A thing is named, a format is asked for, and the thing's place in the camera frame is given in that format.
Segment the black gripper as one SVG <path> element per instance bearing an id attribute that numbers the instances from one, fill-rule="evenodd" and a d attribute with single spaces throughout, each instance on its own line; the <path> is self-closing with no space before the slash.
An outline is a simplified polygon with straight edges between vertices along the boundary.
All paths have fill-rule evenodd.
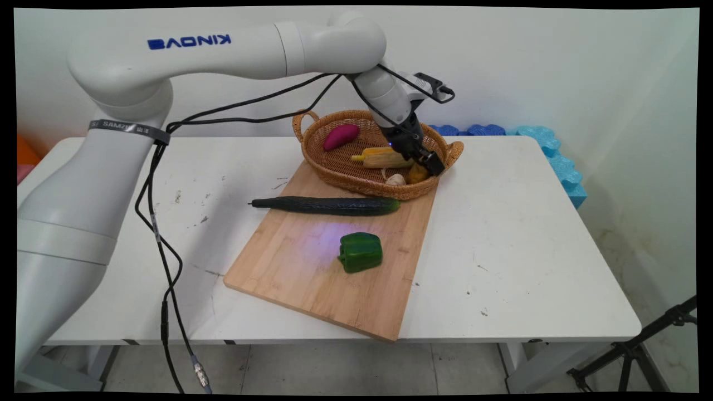
<path id="1" fill-rule="evenodd" d="M 438 154 L 423 145 L 423 130 L 416 114 L 410 114 L 399 125 L 384 128 L 384 137 L 403 160 L 413 160 L 430 175 L 439 176 L 446 169 Z"/>

